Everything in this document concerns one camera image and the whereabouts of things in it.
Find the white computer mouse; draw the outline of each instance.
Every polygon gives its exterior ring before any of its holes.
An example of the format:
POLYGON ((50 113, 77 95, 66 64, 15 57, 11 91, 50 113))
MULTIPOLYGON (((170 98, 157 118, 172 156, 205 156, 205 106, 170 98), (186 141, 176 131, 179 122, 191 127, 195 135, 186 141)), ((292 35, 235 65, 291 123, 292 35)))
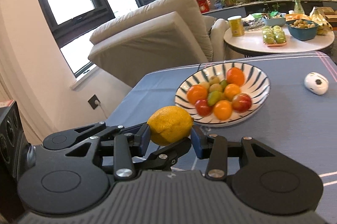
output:
POLYGON ((305 77, 304 85, 312 93, 323 95, 328 91, 329 81, 321 74, 311 72, 305 77))

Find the beige sofa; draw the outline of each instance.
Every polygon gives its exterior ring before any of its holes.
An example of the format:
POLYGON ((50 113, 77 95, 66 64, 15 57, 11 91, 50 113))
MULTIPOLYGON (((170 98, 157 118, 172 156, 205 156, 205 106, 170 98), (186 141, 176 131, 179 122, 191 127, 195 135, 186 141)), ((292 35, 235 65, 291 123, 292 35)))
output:
POLYGON ((228 22, 212 22, 209 36, 208 20, 196 0, 157 0, 99 26, 88 59, 131 87, 160 69, 222 61, 228 22))

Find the striped bowl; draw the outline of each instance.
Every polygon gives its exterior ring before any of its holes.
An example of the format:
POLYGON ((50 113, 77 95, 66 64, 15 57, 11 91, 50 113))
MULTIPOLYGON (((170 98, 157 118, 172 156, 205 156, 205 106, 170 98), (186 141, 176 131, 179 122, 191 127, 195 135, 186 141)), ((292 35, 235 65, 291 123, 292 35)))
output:
POLYGON ((176 91, 175 105, 184 108, 199 125, 225 127, 242 122, 254 115, 269 96, 269 91, 270 81, 268 76, 256 66, 246 63, 222 63, 204 68, 187 78, 176 91), (207 117, 198 115, 194 105, 191 105, 187 100, 186 93, 188 89, 192 85, 209 81, 214 75, 217 75, 220 81, 222 81, 225 79, 227 71, 233 67, 241 69, 245 75, 245 83, 241 87, 241 91, 252 98, 252 107, 245 113, 236 113, 233 111, 231 117, 225 121, 218 120, 214 114, 207 117))

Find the round side table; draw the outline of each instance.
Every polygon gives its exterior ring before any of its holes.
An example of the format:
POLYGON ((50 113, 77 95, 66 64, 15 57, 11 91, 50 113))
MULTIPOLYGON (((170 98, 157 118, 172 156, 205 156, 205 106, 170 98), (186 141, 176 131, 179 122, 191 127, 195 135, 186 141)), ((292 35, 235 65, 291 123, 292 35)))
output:
POLYGON ((241 37, 233 37, 231 30, 228 29, 224 40, 232 50, 245 56, 255 57, 306 51, 322 51, 329 55, 328 52, 335 39, 334 33, 330 31, 327 35, 316 35, 312 40, 300 41, 290 35, 287 27, 283 27, 283 30, 287 39, 285 46, 267 47, 262 40, 262 30, 247 31, 241 37))

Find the white tabletop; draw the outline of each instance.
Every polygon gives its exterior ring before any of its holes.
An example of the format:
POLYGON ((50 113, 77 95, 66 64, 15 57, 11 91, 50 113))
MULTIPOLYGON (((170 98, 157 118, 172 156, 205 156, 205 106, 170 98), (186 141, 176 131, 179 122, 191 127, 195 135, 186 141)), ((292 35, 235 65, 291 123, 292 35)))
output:
POLYGON ((241 37, 233 37, 231 30, 228 29, 225 33, 224 40, 229 45, 242 50, 272 54, 318 51, 331 45, 335 39, 333 31, 330 31, 328 35, 316 35, 312 40, 300 41, 290 35, 286 26, 283 27, 283 30, 287 39, 285 46, 267 47, 262 40, 262 30, 246 31, 245 35, 241 37))

